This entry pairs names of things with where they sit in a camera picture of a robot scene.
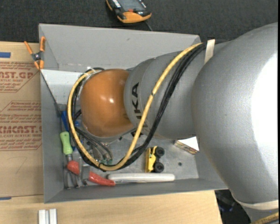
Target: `small electronic device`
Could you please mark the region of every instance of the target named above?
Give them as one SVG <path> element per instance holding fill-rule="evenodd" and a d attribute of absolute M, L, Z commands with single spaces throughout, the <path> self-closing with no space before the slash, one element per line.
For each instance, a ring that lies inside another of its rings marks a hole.
<path fill-rule="evenodd" d="M 151 12 L 142 0 L 106 0 L 106 3 L 117 19 L 124 24 L 145 21 L 151 17 Z"/>

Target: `black floor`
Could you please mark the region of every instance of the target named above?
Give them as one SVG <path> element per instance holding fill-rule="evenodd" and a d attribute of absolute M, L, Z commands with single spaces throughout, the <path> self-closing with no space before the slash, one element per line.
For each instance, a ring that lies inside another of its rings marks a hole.
<path fill-rule="evenodd" d="M 278 21 L 278 0 L 144 0 L 155 31 L 232 40 Z M 38 41 L 38 24 L 122 28 L 105 0 L 0 0 L 0 41 Z M 129 29 L 148 30 L 145 24 Z M 247 224 L 240 205 L 222 212 L 224 224 Z"/>

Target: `white strap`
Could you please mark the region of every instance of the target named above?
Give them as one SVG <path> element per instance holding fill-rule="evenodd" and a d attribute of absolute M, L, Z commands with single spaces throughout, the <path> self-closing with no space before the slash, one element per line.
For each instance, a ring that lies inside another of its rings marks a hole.
<path fill-rule="evenodd" d="M 204 64 L 206 64 L 209 61 L 209 59 L 213 57 L 214 47 L 215 47 L 215 39 L 208 40 L 206 45 Z"/>

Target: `yellow cable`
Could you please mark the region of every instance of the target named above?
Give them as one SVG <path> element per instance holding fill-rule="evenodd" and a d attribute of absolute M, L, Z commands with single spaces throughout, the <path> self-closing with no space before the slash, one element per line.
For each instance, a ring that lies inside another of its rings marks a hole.
<path fill-rule="evenodd" d="M 178 54 L 172 61 L 171 63 L 167 66 L 167 68 L 164 70 L 164 72 L 162 73 L 162 75 L 160 76 L 159 80 L 157 81 L 156 85 L 154 86 L 154 89 L 152 91 L 152 94 L 149 96 L 148 98 L 148 101 L 146 103 L 146 106 L 144 108 L 144 111 L 143 111 L 143 114 L 142 114 L 142 117 L 141 117 L 141 120 L 138 124 L 138 127 L 137 127 L 137 130 L 136 130 L 136 133 L 134 135 L 134 138 L 132 140 L 132 143 L 125 155 L 125 157 L 116 165 L 112 166 L 112 167 L 108 167 L 98 161 L 96 161 L 88 152 L 87 150 L 84 148 L 83 144 L 81 144 L 80 140 L 79 140 L 79 137 L 77 135 L 77 132 L 75 130 L 75 127 L 74 127 L 74 124 L 73 124 L 73 120 L 72 120 L 72 114 L 71 114 L 71 100 L 72 100 L 72 97 L 73 97 L 73 94 L 74 94 L 74 91 L 76 89 L 76 87 L 79 85 L 79 83 L 85 78 L 87 77 L 88 75 L 90 75 L 91 73 L 93 73 L 94 71 L 89 71 L 85 74 L 83 74 L 76 82 L 75 84 L 73 85 L 71 91 L 70 91 L 70 95 L 69 95 L 69 100 L 68 100 L 68 110 L 67 110 L 67 115 L 68 115 L 68 119 L 69 119 L 69 125 L 70 125 L 70 129 L 72 131 L 72 134 L 74 136 L 74 139 L 75 141 L 77 142 L 79 148 L 81 149 L 81 151 L 83 152 L 83 154 L 94 164 L 96 165 L 97 167 L 100 167 L 101 169 L 105 170 L 105 171 L 115 171 L 119 168 L 121 168 L 125 163 L 126 161 L 129 159 L 129 157 L 131 156 L 135 146 L 136 146 L 136 143 L 138 141 L 138 138 L 139 138 L 139 135 L 141 133 L 141 130 L 143 128 L 143 125 L 144 125 L 144 122 L 145 122 L 145 119 L 147 117 L 147 114 L 148 114 L 148 110 L 150 108 L 150 105 L 154 99 L 154 95 L 157 93 L 160 85 L 162 84 L 162 82 L 164 81 L 165 77 L 168 75 L 168 73 L 170 72 L 170 70 L 175 66 L 175 64 L 183 57 L 185 56 L 187 53 L 189 53 L 191 50 L 193 50 L 195 47 L 199 46 L 200 44 L 202 43 L 199 43 L 199 44 L 195 44 L 195 45 L 192 45 L 188 48 L 186 48 L 184 51 L 182 51 L 180 54 Z"/>
<path fill-rule="evenodd" d="M 259 219 L 255 222 L 252 222 L 251 224 L 266 224 L 266 223 L 269 223 L 271 221 L 275 221 L 275 220 L 278 220 L 279 218 L 279 212 L 276 212 L 270 216 L 267 216 L 267 217 L 264 217 L 262 219 Z"/>

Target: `screwdriver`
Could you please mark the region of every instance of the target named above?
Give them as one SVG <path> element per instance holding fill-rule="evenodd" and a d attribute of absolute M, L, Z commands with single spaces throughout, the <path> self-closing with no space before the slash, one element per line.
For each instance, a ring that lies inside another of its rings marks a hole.
<path fill-rule="evenodd" d="M 70 145 L 70 133 L 67 131 L 60 133 L 60 139 L 63 146 L 63 153 L 65 154 L 66 161 L 67 161 L 66 168 L 70 172 L 79 175 L 80 173 L 79 164 L 77 161 L 73 160 L 73 155 L 72 155 L 73 149 Z"/>

